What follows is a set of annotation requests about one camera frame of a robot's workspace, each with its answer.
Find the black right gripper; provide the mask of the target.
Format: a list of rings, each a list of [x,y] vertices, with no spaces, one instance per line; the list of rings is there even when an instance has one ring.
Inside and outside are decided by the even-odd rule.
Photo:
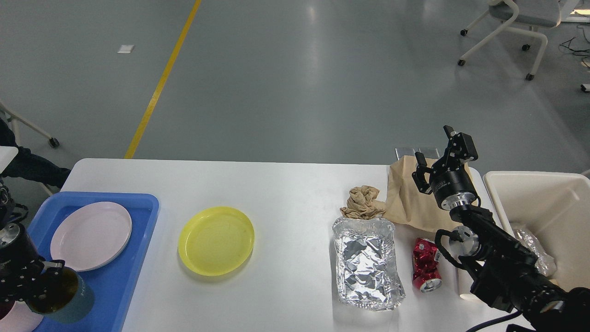
[[[434,194],[437,206],[450,211],[457,206],[470,205],[476,201],[478,194],[464,165],[472,160],[478,160],[478,151],[472,137],[463,132],[457,132],[449,125],[444,126],[448,138],[448,145],[442,157],[434,163],[433,168],[426,163],[426,158],[420,151],[415,152],[417,166],[412,173],[412,179],[422,194]]]

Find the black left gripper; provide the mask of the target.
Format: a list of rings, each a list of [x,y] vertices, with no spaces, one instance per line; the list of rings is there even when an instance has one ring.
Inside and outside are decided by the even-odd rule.
[[[8,223],[0,238],[0,300],[28,301],[43,293],[40,277],[60,277],[65,261],[43,261],[21,223]]]

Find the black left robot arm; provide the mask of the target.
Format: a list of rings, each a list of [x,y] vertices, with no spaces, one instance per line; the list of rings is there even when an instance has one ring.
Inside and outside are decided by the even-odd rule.
[[[1,186],[0,204],[0,298],[13,301],[44,300],[59,285],[65,268],[63,259],[46,260],[39,255],[21,223],[28,208],[17,204],[8,187]]]

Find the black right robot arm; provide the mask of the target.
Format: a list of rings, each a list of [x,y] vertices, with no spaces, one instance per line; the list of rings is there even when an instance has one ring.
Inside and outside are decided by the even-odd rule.
[[[436,231],[435,244],[445,259],[473,279],[470,292],[491,308],[507,314],[472,326],[477,332],[523,316],[533,332],[587,332],[589,290],[563,290],[536,268],[537,255],[496,225],[493,213],[474,202],[481,198],[466,172],[478,159],[472,137],[444,126],[448,145],[443,156],[428,166],[416,152],[412,173],[419,192],[432,194],[437,206],[460,225]]]

